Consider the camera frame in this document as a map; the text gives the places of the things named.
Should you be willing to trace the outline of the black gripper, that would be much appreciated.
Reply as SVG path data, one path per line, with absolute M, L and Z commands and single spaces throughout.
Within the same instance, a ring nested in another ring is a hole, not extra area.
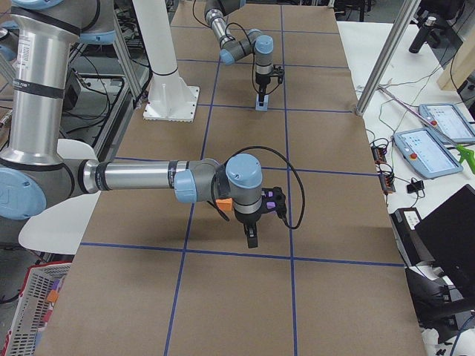
M 263 104 L 266 100 L 266 88 L 271 83 L 272 78 L 277 79 L 277 85 L 281 85 L 284 81 L 285 71 L 281 66 L 277 65 L 258 65 L 255 68 L 255 83 L 258 86 L 258 103 Z
M 235 211 L 236 219 L 243 224 L 248 248 L 258 247 L 257 222 L 263 214 L 271 212 L 276 212 L 276 207 L 260 207 L 257 211 L 250 214 Z

